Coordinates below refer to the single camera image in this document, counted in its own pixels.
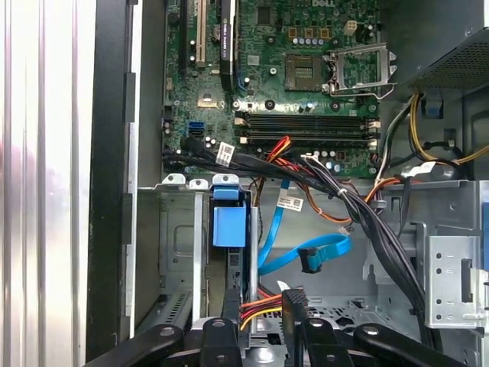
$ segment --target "cpu socket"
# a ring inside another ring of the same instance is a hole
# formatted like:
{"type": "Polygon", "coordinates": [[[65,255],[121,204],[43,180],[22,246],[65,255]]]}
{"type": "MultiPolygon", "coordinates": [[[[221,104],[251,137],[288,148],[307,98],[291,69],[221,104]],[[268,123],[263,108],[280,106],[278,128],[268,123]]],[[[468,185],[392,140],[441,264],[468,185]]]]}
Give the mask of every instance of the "cpu socket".
{"type": "Polygon", "coordinates": [[[285,90],[320,92],[322,83],[322,58],[320,56],[286,56],[285,90]]]}

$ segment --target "screw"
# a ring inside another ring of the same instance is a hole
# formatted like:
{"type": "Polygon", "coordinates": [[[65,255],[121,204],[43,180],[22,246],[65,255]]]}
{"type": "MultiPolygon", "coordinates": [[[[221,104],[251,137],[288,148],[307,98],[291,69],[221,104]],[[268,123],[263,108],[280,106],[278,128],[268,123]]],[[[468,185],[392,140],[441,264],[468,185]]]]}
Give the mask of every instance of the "screw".
{"type": "Polygon", "coordinates": [[[173,330],[173,328],[171,327],[164,327],[161,332],[160,332],[160,335],[161,336],[170,336],[170,335],[173,335],[175,333],[175,331],[173,330]]]}
{"type": "Polygon", "coordinates": [[[379,330],[373,326],[366,326],[364,327],[364,331],[368,334],[368,335],[379,335],[379,330]]]}
{"type": "Polygon", "coordinates": [[[310,320],[310,324],[313,325],[314,327],[321,327],[322,325],[324,325],[322,320],[318,320],[318,319],[310,320]]]}
{"type": "Polygon", "coordinates": [[[222,322],[222,320],[216,320],[212,323],[212,325],[214,327],[223,327],[224,326],[224,323],[222,322]]]}

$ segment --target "motherboard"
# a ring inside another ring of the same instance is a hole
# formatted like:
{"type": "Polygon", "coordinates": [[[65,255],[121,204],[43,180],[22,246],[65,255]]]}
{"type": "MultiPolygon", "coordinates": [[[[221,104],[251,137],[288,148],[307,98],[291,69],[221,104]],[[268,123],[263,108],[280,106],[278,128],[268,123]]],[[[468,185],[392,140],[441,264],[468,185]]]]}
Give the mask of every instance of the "motherboard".
{"type": "MultiPolygon", "coordinates": [[[[372,177],[379,79],[376,0],[169,0],[164,147],[192,135],[265,158],[289,135],[341,177],[372,177]],[[341,64],[335,57],[341,57],[341,64]],[[354,93],[334,94],[334,80],[354,93]]],[[[190,166],[166,171],[198,173],[190,166]]]]}

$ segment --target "chipset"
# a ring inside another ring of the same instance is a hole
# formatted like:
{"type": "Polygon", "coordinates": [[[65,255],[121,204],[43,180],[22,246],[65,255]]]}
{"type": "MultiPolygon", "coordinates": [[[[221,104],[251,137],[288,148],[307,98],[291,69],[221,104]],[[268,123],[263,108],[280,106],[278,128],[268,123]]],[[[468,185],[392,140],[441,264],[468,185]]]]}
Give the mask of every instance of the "chipset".
{"type": "Polygon", "coordinates": [[[257,24],[258,25],[271,25],[272,24],[272,11],[270,6],[259,6],[257,10],[257,24]]]}
{"type": "Polygon", "coordinates": [[[285,64],[285,90],[321,91],[320,56],[287,55],[285,64]]]}

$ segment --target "white label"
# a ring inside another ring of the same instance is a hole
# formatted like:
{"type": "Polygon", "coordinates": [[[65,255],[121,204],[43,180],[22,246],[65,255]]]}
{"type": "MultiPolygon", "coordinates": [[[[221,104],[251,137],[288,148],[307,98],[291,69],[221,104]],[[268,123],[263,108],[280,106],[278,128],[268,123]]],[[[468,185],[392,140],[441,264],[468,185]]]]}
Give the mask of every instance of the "white label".
{"type": "Polygon", "coordinates": [[[435,167],[436,162],[425,162],[420,166],[413,167],[413,169],[405,174],[404,177],[414,177],[417,174],[428,174],[435,167]]]}
{"type": "Polygon", "coordinates": [[[303,208],[304,200],[298,197],[287,196],[287,190],[280,189],[277,206],[284,209],[300,212],[303,208]]]}
{"type": "Polygon", "coordinates": [[[280,288],[280,292],[286,291],[290,289],[289,285],[284,281],[277,281],[278,287],[280,288]]]}
{"type": "Polygon", "coordinates": [[[229,163],[231,163],[232,154],[234,152],[235,147],[221,141],[221,144],[219,145],[219,151],[217,152],[217,157],[215,158],[215,162],[217,164],[221,164],[222,166],[229,167],[229,163]]]}
{"type": "Polygon", "coordinates": [[[340,232],[342,235],[350,235],[350,232],[343,226],[338,228],[338,232],[340,232]]]}

